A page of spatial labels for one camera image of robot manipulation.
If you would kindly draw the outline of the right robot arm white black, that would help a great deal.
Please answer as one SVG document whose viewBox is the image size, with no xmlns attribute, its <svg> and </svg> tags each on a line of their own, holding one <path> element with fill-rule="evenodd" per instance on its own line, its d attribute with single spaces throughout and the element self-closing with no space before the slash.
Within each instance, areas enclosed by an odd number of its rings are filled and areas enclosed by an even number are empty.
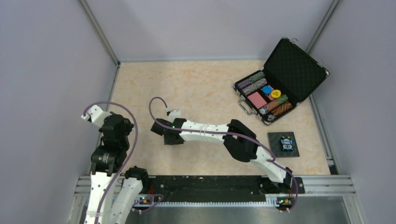
<svg viewBox="0 0 396 224">
<path fill-rule="evenodd" d="M 293 185 L 292 171 L 276 163 L 275 154 L 239 120 L 232 119 L 228 124 L 219 125 L 184 118 L 175 118 L 172 122 L 157 118 L 150 130 L 162 136 L 165 145 L 181 145 L 188 141 L 221 144 L 235 160 L 250 162 L 262 170 L 277 191 L 287 192 Z"/>
</svg>

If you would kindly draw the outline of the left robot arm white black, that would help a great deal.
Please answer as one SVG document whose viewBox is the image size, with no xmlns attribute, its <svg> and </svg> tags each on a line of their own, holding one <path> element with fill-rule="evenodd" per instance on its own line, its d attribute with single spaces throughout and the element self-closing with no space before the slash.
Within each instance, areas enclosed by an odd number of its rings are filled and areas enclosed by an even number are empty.
<svg viewBox="0 0 396 224">
<path fill-rule="evenodd" d="M 97 106 L 82 118 L 98 126 L 102 133 L 100 145 L 91 155 L 91 188 L 85 223 L 123 224 L 139 193 L 146 192 L 150 186 L 146 169 L 129 168 L 114 198 L 115 184 L 130 148 L 128 136 L 134 125 L 122 115 L 105 112 Z"/>
</svg>

